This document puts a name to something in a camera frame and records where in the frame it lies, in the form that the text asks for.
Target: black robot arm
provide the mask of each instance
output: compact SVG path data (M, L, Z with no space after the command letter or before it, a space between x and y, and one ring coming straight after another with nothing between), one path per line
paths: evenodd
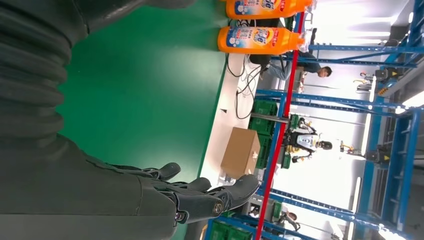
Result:
M177 223L216 217L256 191L250 175L212 191L204 178L170 183L177 164L109 165L58 134L58 86L77 42L143 5L193 2L0 0L0 239L167 240Z

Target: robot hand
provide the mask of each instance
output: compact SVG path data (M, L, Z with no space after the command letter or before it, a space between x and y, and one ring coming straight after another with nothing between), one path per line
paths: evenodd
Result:
M210 191L211 183L200 177L187 182L165 182L175 177L181 168L171 162L160 169L139 169L132 166L114 165L125 173L149 179L148 182L160 193L171 199L176 206L176 222L185 224L210 218L237 208L247 202L258 190L259 181L254 175L244 175L232 186L221 186Z

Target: storage rack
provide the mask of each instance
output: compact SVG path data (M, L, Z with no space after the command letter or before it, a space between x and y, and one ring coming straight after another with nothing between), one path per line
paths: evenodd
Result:
M301 30L303 24L304 14L298 14L296 19L298 25L295 30ZM298 58L295 51L293 58L288 60L293 61L292 72L296 69L297 62L315 61L319 63L331 64L351 64L351 65L371 65L380 67L397 67L397 68L410 68L414 69L420 66L419 58L424 54L424 47L422 46L422 38L424 33L421 33L421 28L424 24L424 0L416 0L414 7L414 19L410 27L409 35L403 40L399 47L384 47L384 46L339 46L339 45L311 45L309 49L317 51L366 51L374 52L358 57L349 57L342 59L303 59ZM384 62L372 61L358 61L357 59L388 55ZM417 135L419 131L419 123L422 107L409 108L408 111L401 115L396 115L393 109L404 108L402 104L385 103L384 98L377 96L374 101L363 101L356 99L345 99L336 97L315 96L306 94L293 94L293 81L294 74L290 76L289 86L287 92L277 90L257 90L256 99L269 100L280 102L278 109L278 117L287 117L290 104L298 106L306 106L313 108L331 109L337 111L347 111L354 113L372 114L373 118L370 125L370 137L368 139L368 151L377 149L379 142L379 131L382 117L390 117L395 119L396 127L394 138L392 141L391 157L388 166L380 166L381 168L388 169L387 183L385 187L385 194L383 199L382 214L378 216L370 216L368 214L368 206L370 201L370 194L372 191L371 183L374 178L374 164L371 162L366 163L363 186L361 189L361 198L358 206L358 212L348 209L342 209L332 206L323 202L318 202L312 199L304 198L301 196L293 195L276 189L271 189L271 182L275 172L275 165L280 151L282 134L285 129L284 123L276 123L274 136L272 138L271 149L274 152L269 154L268 164L265 170L264 180L258 194L264 196L261 216L258 219L245 217L219 217L218 220L224 223L241 228L247 232L253 233L256 240L261 239L261 236L270 240L281 240L284 237L279 237L269 232L262 232L262 227L265 226L270 229L278 230L285 234L300 237L303 240L315 240L315 238L300 234L299 232L290 231L280 226L273 225L264 221L264 215L267 207L268 197L287 204L302 207L314 212L325 214L331 217L339 218L347 222L355 223L358 227L355 231L356 238L361 238L364 234L364 228L371 228L378 231L385 231L403 236L408 239L402 230L406 220L408 196L410 193L410 185L414 168L414 155ZM329 104L314 103L313 101L328 102ZM210 227L213 220L208 222L205 239L209 240L212 232Z

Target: man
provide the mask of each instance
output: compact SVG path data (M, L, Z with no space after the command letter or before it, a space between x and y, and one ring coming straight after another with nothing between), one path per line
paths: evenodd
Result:
M292 57L293 52L288 52L285 54L287 57ZM314 55L309 52L299 51L299 57L305 59L317 59ZM281 61L272 60L267 66L268 69L265 71L267 74L272 77L279 78L281 80L288 80L290 73L292 72L292 62L287 61L285 67L281 66ZM318 74L320 78L329 77L333 70L329 66L321 67L317 62L298 62L297 70L305 71L308 73Z

